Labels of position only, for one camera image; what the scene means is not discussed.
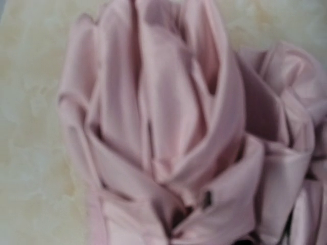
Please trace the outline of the pink and black folding umbrella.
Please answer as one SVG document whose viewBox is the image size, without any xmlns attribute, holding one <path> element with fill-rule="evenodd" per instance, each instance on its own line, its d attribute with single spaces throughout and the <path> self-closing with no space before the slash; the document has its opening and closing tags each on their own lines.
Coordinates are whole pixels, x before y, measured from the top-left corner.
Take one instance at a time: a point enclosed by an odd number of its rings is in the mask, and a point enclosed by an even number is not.
<svg viewBox="0 0 327 245">
<path fill-rule="evenodd" d="M 326 244 L 326 72 L 234 51 L 214 2 L 81 15 L 58 110 L 90 244 Z"/>
</svg>

